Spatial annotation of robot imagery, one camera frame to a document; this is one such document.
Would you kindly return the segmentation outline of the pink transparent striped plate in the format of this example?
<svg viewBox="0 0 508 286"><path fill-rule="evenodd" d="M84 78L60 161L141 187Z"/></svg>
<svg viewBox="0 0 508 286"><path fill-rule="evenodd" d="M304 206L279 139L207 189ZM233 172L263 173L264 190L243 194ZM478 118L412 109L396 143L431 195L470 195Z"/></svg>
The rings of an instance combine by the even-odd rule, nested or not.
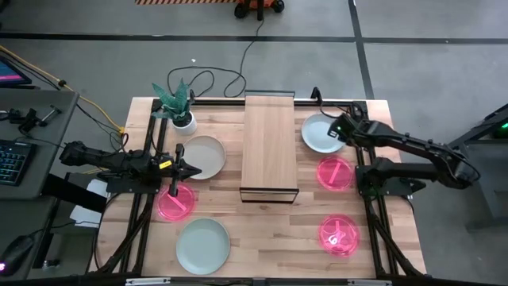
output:
<svg viewBox="0 0 508 286"><path fill-rule="evenodd" d="M176 197L169 194L169 185L163 185L156 197L156 209L158 215L169 222L184 220L190 216L196 205L197 199L194 190L186 184L178 185Z"/></svg>
<svg viewBox="0 0 508 286"><path fill-rule="evenodd" d="M320 160L317 181L329 191L344 191L352 183L353 170L350 163L339 156L328 156Z"/></svg>

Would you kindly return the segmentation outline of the grey desk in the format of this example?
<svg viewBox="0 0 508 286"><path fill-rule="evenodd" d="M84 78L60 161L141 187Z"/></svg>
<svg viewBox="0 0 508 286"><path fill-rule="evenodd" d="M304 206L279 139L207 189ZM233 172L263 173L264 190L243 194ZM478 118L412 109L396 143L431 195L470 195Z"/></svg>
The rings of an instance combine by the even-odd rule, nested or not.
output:
<svg viewBox="0 0 508 286"><path fill-rule="evenodd" d="M0 110L20 110L21 115L25 116L29 109L33 108L38 118L48 114L52 110L51 105L63 111L52 118L47 126L36 126L28 134L20 133L18 125L8 121L0 122L0 140L19 141L36 146L21 184L0 184L0 199L35 199L40 195L78 99L79 95L71 91L0 89Z"/></svg>

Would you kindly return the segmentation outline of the white paper sheet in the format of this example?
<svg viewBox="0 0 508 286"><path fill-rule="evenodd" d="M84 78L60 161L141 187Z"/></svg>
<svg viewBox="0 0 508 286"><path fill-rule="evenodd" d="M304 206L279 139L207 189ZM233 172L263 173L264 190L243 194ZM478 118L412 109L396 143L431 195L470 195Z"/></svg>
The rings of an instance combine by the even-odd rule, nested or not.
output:
<svg viewBox="0 0 508 286"><path fill-rule="evenodd" d="M87 190L108 199L110 195L106 192L106 187L106 182L93 179L87 185ZM76 226L90 228L99 228L101 217L101 213L88 210L81 206L76 206L70 214L70 219L75 221Z"/></svg>

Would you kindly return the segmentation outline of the black aluminium rig frame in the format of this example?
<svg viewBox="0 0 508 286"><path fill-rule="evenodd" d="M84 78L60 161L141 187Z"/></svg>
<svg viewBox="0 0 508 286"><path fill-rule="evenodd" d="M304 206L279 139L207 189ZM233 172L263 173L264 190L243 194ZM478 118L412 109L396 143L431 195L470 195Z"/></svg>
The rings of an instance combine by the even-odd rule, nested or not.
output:
<svg viewBox="0 0 508 286"><path fill-rule="evenodd" d="M133 98L127 117L128 149L144 147L152 102ZM229 233L231 250L223 266L211 276L279 278L374 278L375 266L368 235L364 201L355 185L341 192L318 182L317 166L329 155L310 149L301 137L301 125L316 106L295 103L295 147L298 188L292 204L242 203L239 192L243 153L244 106L242 99L202 99L194 104L198 129L193 137L217 138L226 150L223 169L209 180L187 180L197 194L194 212L182 221L162 219L157 208L148 226L148 241L141 266L143 276L192 276L177 261L175 243L183 227L197 218L213 218ZM99 263L108 258L126 235L133 195L123 194L108 207L98 235ZM425 273L413 211L405 199L385 199L392 238L415 268ZM349 257L323 250L318 230L329 215L343 214L354 220L360 244Z"/></svg>

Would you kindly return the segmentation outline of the black desk crossbar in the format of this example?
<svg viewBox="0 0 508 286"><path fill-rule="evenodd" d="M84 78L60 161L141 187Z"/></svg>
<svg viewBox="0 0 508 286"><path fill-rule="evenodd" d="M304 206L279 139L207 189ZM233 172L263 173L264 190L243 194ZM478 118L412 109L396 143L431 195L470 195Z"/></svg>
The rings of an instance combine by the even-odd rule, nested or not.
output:
<svg viewBox="0 0 508 286"><path fill-rule="evenodd" d="M54 175L47 176L40 194L74 203L77 206L99 213L103 213L106 209L105 197Z"/></svg>

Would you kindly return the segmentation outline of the computer monitor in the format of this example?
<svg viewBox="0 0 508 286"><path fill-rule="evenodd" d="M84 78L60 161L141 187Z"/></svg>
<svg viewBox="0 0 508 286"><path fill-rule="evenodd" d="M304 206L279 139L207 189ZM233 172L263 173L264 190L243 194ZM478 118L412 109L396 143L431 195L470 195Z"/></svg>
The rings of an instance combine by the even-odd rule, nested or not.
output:
<svg viewBox="0 0 508 286"><path fill-rule="evenodd" d="M0 56L0 87L29 85L32 80L14 67L5 57Z"/></svg>

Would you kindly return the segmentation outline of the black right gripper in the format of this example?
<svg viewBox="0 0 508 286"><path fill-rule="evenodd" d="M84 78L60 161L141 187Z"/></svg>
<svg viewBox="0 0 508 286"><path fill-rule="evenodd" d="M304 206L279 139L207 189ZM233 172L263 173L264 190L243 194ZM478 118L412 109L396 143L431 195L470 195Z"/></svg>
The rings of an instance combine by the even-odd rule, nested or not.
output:
<svg viewBox="0 0 508 286"><path fill-rule="evenodd" d="M338 119L330 124L329 137L342 141L346 144L356 143L357 122L348 114L342 114Z"/></svg>

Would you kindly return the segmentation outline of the black computer mouse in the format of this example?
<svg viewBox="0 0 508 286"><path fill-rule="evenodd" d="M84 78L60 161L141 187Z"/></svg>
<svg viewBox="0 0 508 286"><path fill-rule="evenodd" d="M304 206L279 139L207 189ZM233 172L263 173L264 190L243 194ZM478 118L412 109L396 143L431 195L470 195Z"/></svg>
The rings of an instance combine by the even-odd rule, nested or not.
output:
<svg viewBox="0 0 508 286"><path fill-rule="evenodd" d="M22 274L26 270L29 254L34 244L34 234L24 234L16 237L0 253L0 276L8 277Z"/></svg>

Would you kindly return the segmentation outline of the pink transparent patterned plate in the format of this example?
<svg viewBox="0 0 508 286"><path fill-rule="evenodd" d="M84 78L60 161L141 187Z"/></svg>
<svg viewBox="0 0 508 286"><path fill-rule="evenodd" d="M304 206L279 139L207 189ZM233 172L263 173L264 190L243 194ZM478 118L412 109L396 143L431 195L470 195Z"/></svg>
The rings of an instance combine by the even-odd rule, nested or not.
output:
<svg viewBox="0 0 508 286"><path fill-rule="evenodd" d="M344 214L331 214L324 218L317 231L320 246L337 257L352 256L360 244L356 223Z"/></svg>

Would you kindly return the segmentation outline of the pale green plate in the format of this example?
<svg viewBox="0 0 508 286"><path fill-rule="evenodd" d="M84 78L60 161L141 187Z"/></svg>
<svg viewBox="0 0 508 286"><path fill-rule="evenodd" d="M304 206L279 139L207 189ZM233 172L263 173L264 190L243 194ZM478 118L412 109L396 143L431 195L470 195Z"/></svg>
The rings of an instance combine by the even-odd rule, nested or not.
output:
<svg viewBox="0 0 508 286"><path fill-rule="evenodd" d="M176 256L181 266L194 275L209 275L226 262L231 242L227 229L211 218L189 222L176 242Z"/></svg>

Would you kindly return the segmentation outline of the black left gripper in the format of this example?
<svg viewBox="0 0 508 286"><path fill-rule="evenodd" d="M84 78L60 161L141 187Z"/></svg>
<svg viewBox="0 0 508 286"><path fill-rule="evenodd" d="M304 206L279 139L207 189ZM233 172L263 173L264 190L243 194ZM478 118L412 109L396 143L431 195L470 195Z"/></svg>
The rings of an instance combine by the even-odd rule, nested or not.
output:
<svg viewBox="0 0 508 286"><path fill-rule="evenodd" d="M181 143L178 143L175 147L175 155L170 159L172 165L161 170L161 176L163 178L171 178L171 184L169 187L169 195L176 197L178 195L178 181L187 180L190 178L196 179L201 175L200 168L188 164L183 161L184 147Z"/></svg>

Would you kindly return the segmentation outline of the beige plate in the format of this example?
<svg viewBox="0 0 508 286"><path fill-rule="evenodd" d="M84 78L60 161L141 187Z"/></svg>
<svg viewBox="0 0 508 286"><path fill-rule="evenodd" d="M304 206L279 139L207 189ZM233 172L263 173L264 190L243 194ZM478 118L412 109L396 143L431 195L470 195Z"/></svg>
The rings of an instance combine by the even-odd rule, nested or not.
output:
<svg viewBox="0 0 508 286"><path fill-rule="evenodd" d="M202 170L192 176L195 180L207 180L217 175L225 165L225 147L215 137L197 136L183 144L183 159L190 165Z"/></svg>

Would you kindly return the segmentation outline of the light blue plate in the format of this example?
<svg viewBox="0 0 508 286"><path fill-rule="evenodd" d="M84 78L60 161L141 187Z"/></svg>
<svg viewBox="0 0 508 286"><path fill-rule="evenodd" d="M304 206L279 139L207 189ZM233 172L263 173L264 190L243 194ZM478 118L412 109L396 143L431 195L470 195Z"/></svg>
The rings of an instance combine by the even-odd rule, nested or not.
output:
<svg viewBox="0 0 508 286"><path fill-rule="evenodd" d="M335 153L345 146L328 135L329 127L334 122L324 114L310 115L302 124L302 139L308 147L318 153Z"/></svg>

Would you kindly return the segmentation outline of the black backlit keyboard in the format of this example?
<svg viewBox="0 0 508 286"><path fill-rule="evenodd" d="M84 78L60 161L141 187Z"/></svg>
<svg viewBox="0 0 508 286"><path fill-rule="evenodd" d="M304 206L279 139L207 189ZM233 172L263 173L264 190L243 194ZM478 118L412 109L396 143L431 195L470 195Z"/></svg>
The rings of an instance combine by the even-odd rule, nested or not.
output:
<svg viewBox="0 0 508 286"><path fill-rule="evenodd" d="M19 186L35 150L34 144L0 140L0 184Z"/></svg>

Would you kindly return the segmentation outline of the black equipment stand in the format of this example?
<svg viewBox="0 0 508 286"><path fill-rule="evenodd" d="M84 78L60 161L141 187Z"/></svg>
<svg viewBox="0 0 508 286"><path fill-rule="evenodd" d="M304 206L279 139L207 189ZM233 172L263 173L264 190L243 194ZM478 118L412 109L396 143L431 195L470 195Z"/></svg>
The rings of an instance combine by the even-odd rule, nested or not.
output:
<svg viewBox="0 0 508 286"><path fill-rule="evenodd" d="M487 115L449 143L479 171L475 186L488 209L487 217L470 222L470 231L508 226L508 103Z"/></svg>

